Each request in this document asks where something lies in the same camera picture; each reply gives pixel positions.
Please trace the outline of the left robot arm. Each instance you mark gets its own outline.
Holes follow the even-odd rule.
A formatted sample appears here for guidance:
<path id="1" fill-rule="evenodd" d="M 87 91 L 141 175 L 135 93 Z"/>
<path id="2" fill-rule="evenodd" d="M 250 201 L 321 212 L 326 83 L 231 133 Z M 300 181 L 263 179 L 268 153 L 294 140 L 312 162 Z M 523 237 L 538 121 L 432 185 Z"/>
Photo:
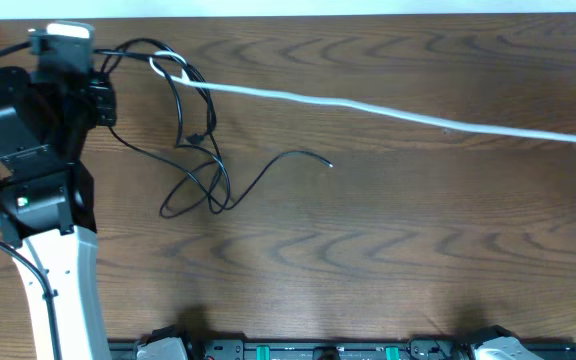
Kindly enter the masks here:
<path id="1" fill-rule="evenodd" d="M 40 359 L 111 356 L 96 280 L 94 180 L 80 157 L 114 110 L 94 71 L 0 68 L 0 247 L 23 281 Z"/>

